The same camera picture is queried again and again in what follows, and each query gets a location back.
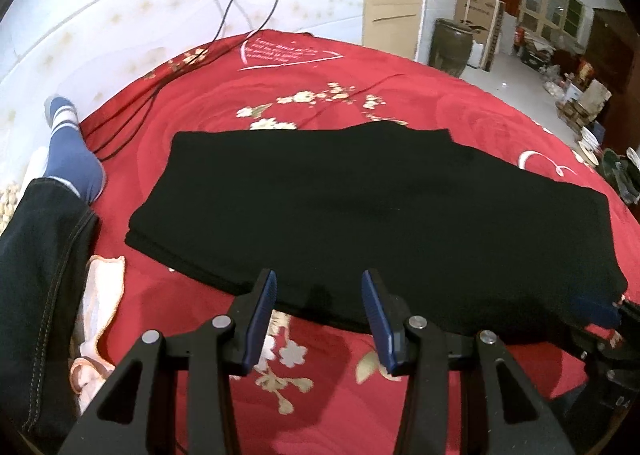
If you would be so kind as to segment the pink white cloth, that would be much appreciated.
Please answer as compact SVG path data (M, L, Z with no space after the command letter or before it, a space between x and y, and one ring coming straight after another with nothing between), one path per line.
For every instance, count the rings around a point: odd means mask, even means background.
M125 293L126 259L94 255L88 262L70 341L70 387L79 414L85 412L115 365L100 352L100 341L110 327Z

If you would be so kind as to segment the dark ceramic jar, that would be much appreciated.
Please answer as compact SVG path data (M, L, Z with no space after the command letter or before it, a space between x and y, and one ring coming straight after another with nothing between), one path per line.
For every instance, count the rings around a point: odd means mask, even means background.
M450 76L460 77L473 48L468 26L439 18L435 22L428 65Z

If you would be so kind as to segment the dark wooden wardrobe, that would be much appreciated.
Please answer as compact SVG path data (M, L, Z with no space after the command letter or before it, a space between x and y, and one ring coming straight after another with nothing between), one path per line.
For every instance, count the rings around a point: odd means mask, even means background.
M638 149L640 131L639 34L625 12L595 8L585 52L612 97L597 116L604 146L616 152Z

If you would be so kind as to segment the wooden framed window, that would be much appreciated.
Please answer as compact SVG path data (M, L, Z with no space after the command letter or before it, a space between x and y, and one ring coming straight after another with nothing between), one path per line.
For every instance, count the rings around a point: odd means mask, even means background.
M518 22L547 40L554 35L577 39L585 6L579 0L521 0Z

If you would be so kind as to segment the black pants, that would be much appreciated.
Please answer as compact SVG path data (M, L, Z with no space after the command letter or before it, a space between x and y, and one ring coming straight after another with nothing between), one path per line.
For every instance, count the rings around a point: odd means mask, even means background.
M603 194L394 123L180 132L126 243L232 295L269 267L280 310L358 333L368 269L446 331L516 341L612 325L628 287Z

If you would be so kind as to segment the beige wooden door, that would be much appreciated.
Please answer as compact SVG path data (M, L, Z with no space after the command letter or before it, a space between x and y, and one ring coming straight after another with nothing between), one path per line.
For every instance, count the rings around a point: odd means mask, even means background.
M424 0L363 0L362 44L413 60Z

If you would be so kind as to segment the cardboard box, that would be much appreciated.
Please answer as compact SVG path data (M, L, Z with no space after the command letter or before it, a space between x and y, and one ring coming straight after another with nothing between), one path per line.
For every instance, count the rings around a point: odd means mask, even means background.
M454 20L473 34L472 54L480 54L469 66L489 72L498 48L504 15L502 0L457 0Z

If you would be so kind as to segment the blue striped sock foot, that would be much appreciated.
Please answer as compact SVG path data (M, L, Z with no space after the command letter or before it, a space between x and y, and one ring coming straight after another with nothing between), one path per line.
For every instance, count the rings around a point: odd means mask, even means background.
M44 110L50 140L43 177L62 183L91 205L104 190L106 173L80 132L77 108L70 100L53 94L44 103Z

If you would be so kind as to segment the black jeans leg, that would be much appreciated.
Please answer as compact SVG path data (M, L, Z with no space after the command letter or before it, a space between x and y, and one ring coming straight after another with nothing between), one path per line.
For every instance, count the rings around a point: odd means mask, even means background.
M69 188L43 178L1 236L1 410L45 454L77 417L68 359L99 226Z

